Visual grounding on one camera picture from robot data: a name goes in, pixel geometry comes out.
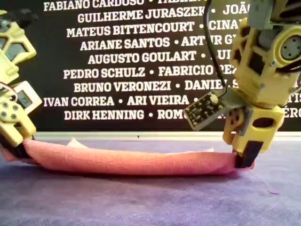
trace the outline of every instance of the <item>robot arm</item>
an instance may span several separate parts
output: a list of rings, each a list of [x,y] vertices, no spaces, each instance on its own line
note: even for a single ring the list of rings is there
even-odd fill
[[[250,167],[269,149],[284,121],[281,107],[300,90],[295,87],[301,72],[300,22],[301,0],[251,0],[232,45],[238,88],[211,91],[184,110],[193,130],[227,115],[223,140],[238,154],[238,168]],[[207,45],[212,48],[209,38]]]
[[[22,142],[32,138],[36,128],[28,114],[42,100],[26,81],[8,84],[19,77],[17,64],[36,55],[24,31],[36,19],[28,9],[0,10],[0,143],[17,158],[29,158]]]

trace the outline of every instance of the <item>folded cloth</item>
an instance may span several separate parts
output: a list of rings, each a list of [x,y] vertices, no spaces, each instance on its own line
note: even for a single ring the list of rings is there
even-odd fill
[[[48,170],[80,174],[117,175],[208,175],[228,174],[236,171],[235,153],[206,152],[145,153],[92,149],[71,141],[58,145],[25,140],[27,153],[34,163]],[[16,160],[7,151],[4,157]]]

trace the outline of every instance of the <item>purple fabric surface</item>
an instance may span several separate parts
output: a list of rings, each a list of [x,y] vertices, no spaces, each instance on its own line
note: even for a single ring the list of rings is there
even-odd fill
[[[230,152],[223,142],[81,142],[117,150]],[[82,177],[0,158],[0,226],[298,226],[300,145],[274,142],[254,170],[228,177]]]

